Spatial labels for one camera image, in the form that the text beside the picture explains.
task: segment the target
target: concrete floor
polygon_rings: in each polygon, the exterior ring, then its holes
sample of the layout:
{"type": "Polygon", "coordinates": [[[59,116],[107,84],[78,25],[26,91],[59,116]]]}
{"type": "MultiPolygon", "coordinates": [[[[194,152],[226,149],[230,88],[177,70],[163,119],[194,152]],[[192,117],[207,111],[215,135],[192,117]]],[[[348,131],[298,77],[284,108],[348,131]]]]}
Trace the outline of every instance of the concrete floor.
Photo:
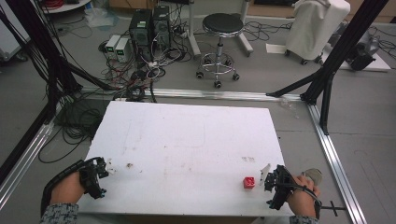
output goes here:
{"type": "MultiPolygon", "coordinates": [[[[66,13],[58,21],[76,21],[81,12],[66,13]]],[[[261,23],[280,25],[288,21],[250,19],[261,23]]],[[[106,68],[103,54],[97,50],[99,44],[107,40],[109,35],[123,33],[129,24],[128,20],[116,20],[117,25],[111,28],[92,28],[92,35],[87,28],[74,32],[88,38],[80,38],[68,34],[61,41],[89,73],[100,77],[106,68]]],[[[384,31],[396,32],[395,25],[378,26],[384,31]]],[[[224,50],[234,58],[235,66],[241,79],[237,82],[223,77],[220,91],[241,92],[272,92],[277,91],[319,68],[318,64],[299,64],[297,57],[286,58],[282,54],[266,53],[265,43],[285,44],[287,31],[279,31],[270,35],[270,39],[251,42],[254,52],[250,57],[240,49],[241,46],[233,39],[226,39],[224,50]]],[[[204,35],[196,36],[202,51],[212,50],[209,44],[216,46],[217,39],[204,35]]],[[[393,43],[396,37],[381,35],[393,43]]],[[[395,67],[396,62],[383,51],[378,54],[395,67]]],[[[213,79],[207,77],[199,80],[195,77],[197,61],[174,63],[167,67],[166,76],[155,83],[154,88],[171,90],[216,91],[213,79]]],[[[17,145],[24,132],[29,128],[46,99],[43,99],[45,83],[40,79],[31,63],[16,61],[0,67],[0,162],[4,162],[10,151],[17,145]]],[[[333,81],[332,100],[329,116],[329,132],[338,156],[343,163],[346,175],[355,192],[367,223],[391,223],[396,218],[396,177],[391,174],[396,161],[396,71],[383,72],[352,72],[339,70],[333,81]]],[[[84,87],[92,84],[77,78],[84,87]]],[[[300,94],[306,87],[293,91],[300,94]]],[[[312,119],[304,103],[295,103],[296,113],[285,109],[279,103],[242,102],[221,100],[192,100],[159,98],[160,103],[191,104],[191,105],[232,105],[257,106],[270,109],[282,148],[285,163],[289,170],[298,174],[312,166],[323,172],[320,199],[324,205],[344,207],[344,202],[332,178],[331,169],[320,148],[320,142],[312,119]]],[[[43,164],[34,160],[20,184],[10,195],[7,203],[1,208],[2,223],[36,223],[39,220],[39,204],[42,189],[46,183],[62,169],[78,159],[84,159],[89,150],[89,141],[81,144],[70,156],[53,163],[43,164]]],[[[61,138],[56,138],[49,145],[49,158],[57,158],[71,149],[61,138]]],[[[321,223],[350,223],[345,211],[338,211],[338,217],[332,211],[323,210],[321,223]]]]}

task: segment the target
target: stool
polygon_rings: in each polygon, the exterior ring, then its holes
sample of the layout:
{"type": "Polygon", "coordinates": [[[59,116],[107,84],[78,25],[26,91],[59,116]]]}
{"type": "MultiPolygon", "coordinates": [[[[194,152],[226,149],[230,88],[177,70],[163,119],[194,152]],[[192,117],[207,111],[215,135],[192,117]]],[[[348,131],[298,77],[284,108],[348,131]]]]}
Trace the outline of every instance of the stool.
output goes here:
{"type": "Polygon", "coordinates": [[[203,28],[208,35],[219,36],[219,43],[216,53],[207,53],[201,58],[196,76],[203,78],[204,72],[215,75],[215,88],[221,87],[219,75],[233,71],[233,80],[238,80],[240,76],[233,67],[233,58],[222,52],[222,38],[240,35],[243,31],[244,23],[233,15],[216,13],[204,18],[203,28]]]}

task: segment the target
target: sleeve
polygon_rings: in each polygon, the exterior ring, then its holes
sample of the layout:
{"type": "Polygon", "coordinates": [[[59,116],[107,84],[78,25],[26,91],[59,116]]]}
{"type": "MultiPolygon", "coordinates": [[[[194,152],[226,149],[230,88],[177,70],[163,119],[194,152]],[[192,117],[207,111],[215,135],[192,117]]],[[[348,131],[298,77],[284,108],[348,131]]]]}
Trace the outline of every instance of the sleeve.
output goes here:
{"type": "Polygon", "coordinates": [[[319,224],[319,220],[314,217],[293,216],[290,217],[290,224],[319,224]]]}
{"type": "Polygon", "coordinates": [[[78,205],[72,203],[56,203],[47,207],[40,224],[76,224],[78,205]]]}

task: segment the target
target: small red block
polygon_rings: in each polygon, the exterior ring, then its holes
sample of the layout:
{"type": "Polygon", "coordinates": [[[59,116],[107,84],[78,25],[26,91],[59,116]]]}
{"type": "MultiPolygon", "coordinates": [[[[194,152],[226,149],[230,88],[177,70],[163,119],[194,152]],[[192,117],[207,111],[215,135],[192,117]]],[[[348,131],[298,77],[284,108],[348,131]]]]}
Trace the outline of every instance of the small red block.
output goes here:
{"type": "Polygon", "coordinates": [[[244,179],[244,189],[254,188],[254,177],[247,176],[244,179]]]}

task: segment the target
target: hand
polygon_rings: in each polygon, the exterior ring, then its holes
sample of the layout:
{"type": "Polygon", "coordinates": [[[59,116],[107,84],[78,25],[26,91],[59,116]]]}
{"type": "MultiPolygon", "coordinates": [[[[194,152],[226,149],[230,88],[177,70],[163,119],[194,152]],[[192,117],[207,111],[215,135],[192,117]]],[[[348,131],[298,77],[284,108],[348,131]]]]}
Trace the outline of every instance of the hand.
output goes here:
{"type": "Polygon", "coordinates": [[[55,186],[49,204],[77,203],[85,189],[79,183],[79,172],[67,176],[55,186]]]}
{"type": "MultiPolygon", "coordinates": [[[[314,182],[312,180],[307,179],[304,175],[294,176],[293,178],[296,184],[302,187],[306,186],[308,189],[311,189],[317,197],[320,195],[319,188],[314,186],[314,182]]],[[[301,189],[296,189],[289,196],[288,204],[291,211],[296,216],[317,217],[315,213],[314,198],[306,192],[303,192],[301,189]]]]}

